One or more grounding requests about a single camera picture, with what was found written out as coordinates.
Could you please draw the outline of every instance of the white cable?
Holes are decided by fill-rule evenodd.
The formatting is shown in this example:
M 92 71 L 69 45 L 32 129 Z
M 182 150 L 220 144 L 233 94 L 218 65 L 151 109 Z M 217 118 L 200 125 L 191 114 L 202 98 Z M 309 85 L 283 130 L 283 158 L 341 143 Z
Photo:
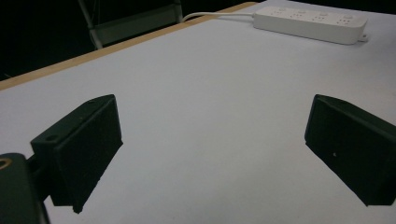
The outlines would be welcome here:
M 249 16 L 253 17 L 254 13 L 221 13 L 221 12 L 195 12 L 191 13 L 183 18 L 181 22 L 188 20 L 191 17 L 197 16 Z

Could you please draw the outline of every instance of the white table surface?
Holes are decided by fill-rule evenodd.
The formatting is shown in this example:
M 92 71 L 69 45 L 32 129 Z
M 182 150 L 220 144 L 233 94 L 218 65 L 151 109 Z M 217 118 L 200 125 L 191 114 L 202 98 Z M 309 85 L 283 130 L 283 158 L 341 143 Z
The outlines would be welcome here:
M 117 97 L 124 145 L 84 206 L 52 223 L 389 223 L 304 144 L 315 94 L 396 124 L 396 16 L 369 17 L 367 43 L 337 45 L 207 21 L 0 92 L 0 154 L 101 95 Z

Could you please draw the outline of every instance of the dark floor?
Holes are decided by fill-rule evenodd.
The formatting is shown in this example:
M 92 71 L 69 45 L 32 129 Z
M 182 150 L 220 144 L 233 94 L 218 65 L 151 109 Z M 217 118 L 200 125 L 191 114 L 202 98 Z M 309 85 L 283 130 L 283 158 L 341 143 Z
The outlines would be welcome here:
M 134 15 L 169 0 L 85 0 L 94 23 Z M 183 14 L 218 11 L 243 0 L 181 0 Z M 311 4 L 396 14 L 389 0 L 301 0 Z M 0 1 L 0 80 L 91 52 L 94 45 L 78 0 Z

